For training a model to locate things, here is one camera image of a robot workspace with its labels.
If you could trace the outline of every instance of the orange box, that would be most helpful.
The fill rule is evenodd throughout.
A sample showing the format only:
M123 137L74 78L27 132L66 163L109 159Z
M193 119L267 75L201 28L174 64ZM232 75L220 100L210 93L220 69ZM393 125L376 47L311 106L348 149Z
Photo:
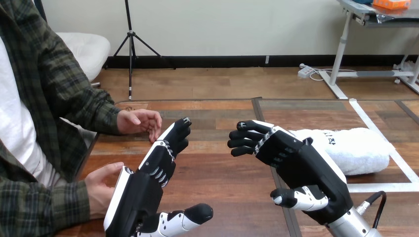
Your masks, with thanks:
M373 4L387 9L401 9L409 8L411 0L374 0Z

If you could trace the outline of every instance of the rolled towel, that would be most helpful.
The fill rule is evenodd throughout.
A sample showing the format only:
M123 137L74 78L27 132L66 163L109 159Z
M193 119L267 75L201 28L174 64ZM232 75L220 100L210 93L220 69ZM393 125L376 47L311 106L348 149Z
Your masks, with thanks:
M344 175L380 172L388 167L391 143L367 128L351 130L290 131L299 140L313 138L313 145L323 148L342 170Z

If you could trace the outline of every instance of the plaid shirt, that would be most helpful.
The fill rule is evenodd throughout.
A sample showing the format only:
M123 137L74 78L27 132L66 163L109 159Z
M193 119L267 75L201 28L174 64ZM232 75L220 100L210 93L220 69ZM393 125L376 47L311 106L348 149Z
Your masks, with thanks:
M0 141L0 236L50 236L89 220L83 181L75 181L87 147L60 117L99 133L118 134L109 94L93 89L71 51L31 0L0 0L0 37L37 142L70 184L46 188Z

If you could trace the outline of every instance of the white wall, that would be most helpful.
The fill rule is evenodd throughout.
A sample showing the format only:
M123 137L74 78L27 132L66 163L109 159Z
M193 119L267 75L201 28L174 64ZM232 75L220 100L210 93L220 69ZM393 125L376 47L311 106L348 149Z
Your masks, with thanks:
M128 31L124 0L43 0L56 32L99 34L113 54ZM130 0L134 31L161 55L335 54L345 16L336 0ZM403 54L419 29L352 22L346 54ZM139 41L138 55L153 55ZM119 55L128 55L128 44Z

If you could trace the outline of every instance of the black baseboard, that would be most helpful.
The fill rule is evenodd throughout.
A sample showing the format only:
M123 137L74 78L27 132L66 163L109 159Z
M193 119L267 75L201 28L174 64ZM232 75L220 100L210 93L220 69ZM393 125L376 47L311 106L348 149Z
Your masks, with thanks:
M417 55L408 60L416 61ZM284 55L269 56L166 56L176 68L248 68L248 67L298 67L304 63L311 67L332 66L335 55ZM403 55L345 55L342 66L393 66L400 64ZM108 57L108 68L129 68L129 56ZM134 68L158 69L170 66L158 56L138 56Z

